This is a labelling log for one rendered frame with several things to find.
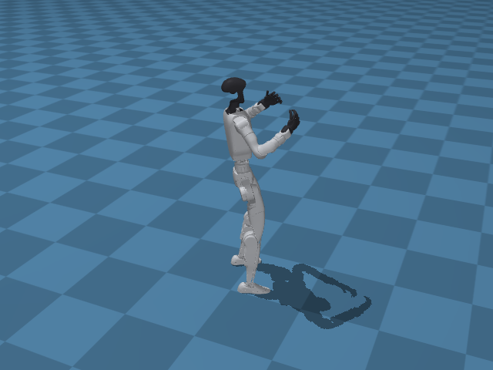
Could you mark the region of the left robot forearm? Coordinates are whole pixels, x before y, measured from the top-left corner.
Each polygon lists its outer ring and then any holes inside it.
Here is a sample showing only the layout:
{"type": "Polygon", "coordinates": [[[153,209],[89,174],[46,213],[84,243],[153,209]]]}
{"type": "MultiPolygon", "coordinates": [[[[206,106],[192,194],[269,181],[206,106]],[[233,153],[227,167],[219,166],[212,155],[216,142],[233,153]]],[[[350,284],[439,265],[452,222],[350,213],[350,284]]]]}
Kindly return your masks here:
{"type": "Polygon", "coordinates": [[[249,118],[254,118],[258,113],[261,111],[265,110],[266,108],[261,104],[257,105],[257,103],[254,106],[249,107],[246,109],[246,113],[249,116],[249,118]]]}

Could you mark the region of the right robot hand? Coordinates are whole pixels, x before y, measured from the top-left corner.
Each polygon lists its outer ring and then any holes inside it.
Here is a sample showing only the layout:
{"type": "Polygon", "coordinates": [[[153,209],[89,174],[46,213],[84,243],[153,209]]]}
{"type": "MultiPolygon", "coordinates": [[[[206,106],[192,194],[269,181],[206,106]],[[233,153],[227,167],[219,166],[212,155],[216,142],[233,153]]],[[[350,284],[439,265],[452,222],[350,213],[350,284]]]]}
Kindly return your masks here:
{"type": "Polygon", "coordinates": [[[289,110],[289,114],[290,114],[290,120],[288,121],[287,126],[284,126],[283,129],[281,130],[282,133],[285,133],[289,129],[290,133],[292,134],[293,130],[295,130],[297,126],[300,124],[298,114],[294,109],[289,110]],[[293,111],[293,117],[291,111],[293,111]]]}

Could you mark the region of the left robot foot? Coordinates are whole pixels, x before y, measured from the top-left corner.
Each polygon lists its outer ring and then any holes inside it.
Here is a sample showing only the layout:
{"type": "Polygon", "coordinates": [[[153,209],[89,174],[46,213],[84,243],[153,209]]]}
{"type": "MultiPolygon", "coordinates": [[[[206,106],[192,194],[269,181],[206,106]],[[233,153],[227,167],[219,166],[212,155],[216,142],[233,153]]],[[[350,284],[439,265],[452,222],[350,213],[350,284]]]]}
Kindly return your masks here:
{"type": "MultiPolygon", "coordinates": [[[[243,256],[244,257],[244,256],[243,256]]],[[[258,264],[261,262],[261,258],[259,257],[259,262],[258,264]]],[[[232,265],[240,265],[240,264],[244,264],[244,259],[240,259],[239,255],[234,255],[231,259],[231,264],[232,265]]]]}

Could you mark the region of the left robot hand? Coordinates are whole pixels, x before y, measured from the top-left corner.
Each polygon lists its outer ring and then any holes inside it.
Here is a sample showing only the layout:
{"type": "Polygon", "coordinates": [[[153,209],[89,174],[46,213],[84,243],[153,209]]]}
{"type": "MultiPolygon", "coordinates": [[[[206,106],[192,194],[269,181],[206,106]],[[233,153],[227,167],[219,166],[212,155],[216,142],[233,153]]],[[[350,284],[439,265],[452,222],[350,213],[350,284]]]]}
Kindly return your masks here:
{"type": "Polygon", "coordinates": [[[274,95],[275,94],[275,91],[272,92],[271,94],[269,94],[269,91],[267,91],[267,94],[266,96],[264,97],[264,99],[260,100],[257,105],[261,104],[267,109],[270,107],[270,105],[276,105],[277,103],[282,103],[282,100],[280,100],[280,97],[278,97],[278,94],[274,95]]]}

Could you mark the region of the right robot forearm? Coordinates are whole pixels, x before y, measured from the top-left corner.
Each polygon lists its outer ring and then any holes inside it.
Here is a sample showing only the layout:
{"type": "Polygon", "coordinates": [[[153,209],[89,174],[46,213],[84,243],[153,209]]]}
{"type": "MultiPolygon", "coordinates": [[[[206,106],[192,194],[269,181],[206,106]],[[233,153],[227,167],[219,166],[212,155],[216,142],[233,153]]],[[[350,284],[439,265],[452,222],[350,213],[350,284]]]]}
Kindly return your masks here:
{"type": "Polygon", "coordinates": [[[289,139],[291,136],[291,133],[289,129],[285,132],[282,133],[281,131],[275,135],[271,140],[265,142],[264,144],[258,146],[257,150],[258,153],[261,155],[266,155],[268,153],[274,153],[281,144],[284,144],[284,142],[289,139]]]}

